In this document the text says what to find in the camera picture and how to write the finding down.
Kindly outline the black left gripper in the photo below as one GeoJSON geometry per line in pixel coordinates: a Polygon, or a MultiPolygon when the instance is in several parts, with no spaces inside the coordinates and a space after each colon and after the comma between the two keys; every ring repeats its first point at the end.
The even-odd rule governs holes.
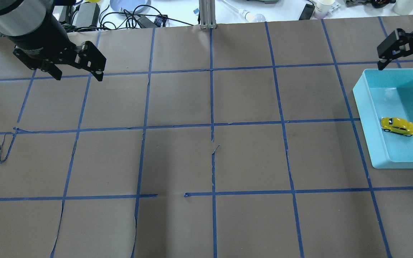
{"type": "Polygon", "coordinates": [[[105,56],[91,41],[74,44],[64,27],[55,18],[45,18],[34,31],[13,36],[13,54],[29,69],[40,69],[55,80],[63,72],[57,65],[69,65],[90,72],[102,82],[106,64],[105,56]]]}

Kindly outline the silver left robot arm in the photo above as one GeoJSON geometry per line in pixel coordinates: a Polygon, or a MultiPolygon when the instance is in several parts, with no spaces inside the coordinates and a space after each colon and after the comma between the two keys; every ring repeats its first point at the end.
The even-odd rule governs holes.
{"type": "Polygon", "coordinates": [[[57,5],[70,0],[0,0],[0,32],[15,44],[13,54],[31,70],[42,70],[60,80],[57,67],[68,65],[88,71],[102,81],[106,58],[90,41],[75,45],[52,15],[57,5]]]}

